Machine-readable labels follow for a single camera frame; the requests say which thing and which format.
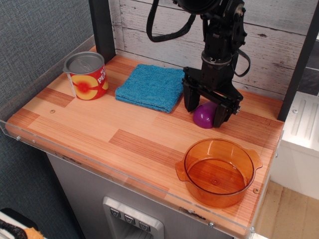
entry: plastic pot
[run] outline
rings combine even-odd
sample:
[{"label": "plastic pot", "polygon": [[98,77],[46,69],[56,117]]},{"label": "plastic pot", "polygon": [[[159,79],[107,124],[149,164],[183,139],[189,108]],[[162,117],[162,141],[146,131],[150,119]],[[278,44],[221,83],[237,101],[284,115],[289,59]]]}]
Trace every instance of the plastic pot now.
[{"label": "plastic pot", "polygon": [[225,139],[209,138],[193,144],[175,168],[196,200],[223,208],[243,199],[262,166],[255,151]]}]

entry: blue towel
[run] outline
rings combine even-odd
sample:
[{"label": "blue towel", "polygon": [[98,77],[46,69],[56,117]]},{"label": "blue towel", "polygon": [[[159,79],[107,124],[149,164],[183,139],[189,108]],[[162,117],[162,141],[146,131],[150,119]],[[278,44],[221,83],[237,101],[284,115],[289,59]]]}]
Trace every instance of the blue towel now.
[{"label": "blue towel", "polygon": [[115,99],[170,113],[183,90],[183,70],[138,65],[115,91]]}]

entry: black pole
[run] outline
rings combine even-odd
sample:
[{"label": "black pole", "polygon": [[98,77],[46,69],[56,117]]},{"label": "black pole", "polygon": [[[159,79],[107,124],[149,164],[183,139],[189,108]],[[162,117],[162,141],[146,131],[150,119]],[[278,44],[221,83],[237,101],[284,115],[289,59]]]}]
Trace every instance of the black pole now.
[{"label": "black pole", "polygon": [[288,86],[283,105],[280,109],[278,120],[285,121],[287,118],[290,107],[296,95],[300,80],[306,68],[309,56],[311,54],[316,38],[318,36],[318,32],[319,32],[319,2],[317,3],[317,7],[313,15],[313,20],[310,23],[304,45],[302,47],[299,59],[296,64],[295,71],[293,73],[290,84]]},{"label": "black pole", "polygon": [[108,0],[89,0],[96,50],[105,63],[115,56],[112,21]]}]

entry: white wood plank wall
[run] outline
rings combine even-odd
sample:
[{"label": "white wood plank wall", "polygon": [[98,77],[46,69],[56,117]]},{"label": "white wood plank wall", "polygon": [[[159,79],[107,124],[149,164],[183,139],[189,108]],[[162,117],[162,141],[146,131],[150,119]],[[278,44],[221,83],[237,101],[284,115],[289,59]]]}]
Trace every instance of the white wood plank wall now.
[{"label": "white wood plank wall", "polygon": [[[116,53],[163,67],[201,68],[204,50],[202,21],[196,17],[190,32],[178,39],[153,43],[146,34],[147,18],[153,0],[110,0]],[[246,0],[246,45],[252,61],[250,72],[234,77],[237,89],[283,100],[303,46],[318,0]],[[179,30],[189,13],[160,0],[153,34]],[[247,62],[239,58],[236,71]]]}]

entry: wooden floor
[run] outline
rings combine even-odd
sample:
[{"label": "wooden floor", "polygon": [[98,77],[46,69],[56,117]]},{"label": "wooden floor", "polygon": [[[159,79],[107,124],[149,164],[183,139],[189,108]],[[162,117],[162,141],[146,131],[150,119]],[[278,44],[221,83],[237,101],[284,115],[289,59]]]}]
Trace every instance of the wooden floor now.
[{"label": "wooden floor", "polygon": [[319,200],[270,181],[256,233],[269,239],[319,239]]}]

